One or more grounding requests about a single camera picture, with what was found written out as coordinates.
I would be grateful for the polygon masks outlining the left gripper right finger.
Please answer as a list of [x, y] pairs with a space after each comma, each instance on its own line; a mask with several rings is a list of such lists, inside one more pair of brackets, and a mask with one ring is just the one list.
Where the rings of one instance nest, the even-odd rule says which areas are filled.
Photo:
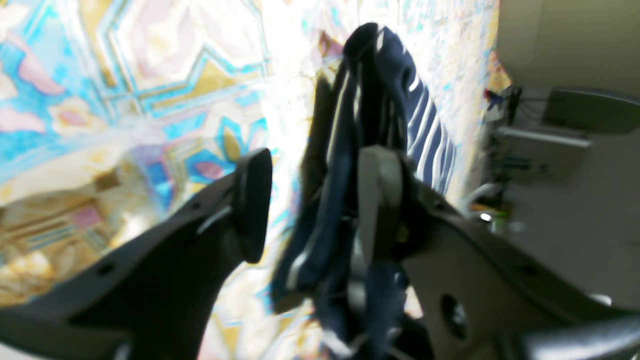
[[583, 294], [459, 214], [384, 146], [358, 154], [365, 264], [400, 265], [437, 360], [633, 360], [639, 313]]

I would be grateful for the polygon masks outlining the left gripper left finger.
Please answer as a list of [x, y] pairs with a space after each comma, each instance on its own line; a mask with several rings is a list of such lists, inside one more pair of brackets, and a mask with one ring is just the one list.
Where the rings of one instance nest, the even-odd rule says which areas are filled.
[[175, 214], [0, 313], [2, 359], [196, 360], [224, 282], [263, 255], [272, 155], [259, 148]]

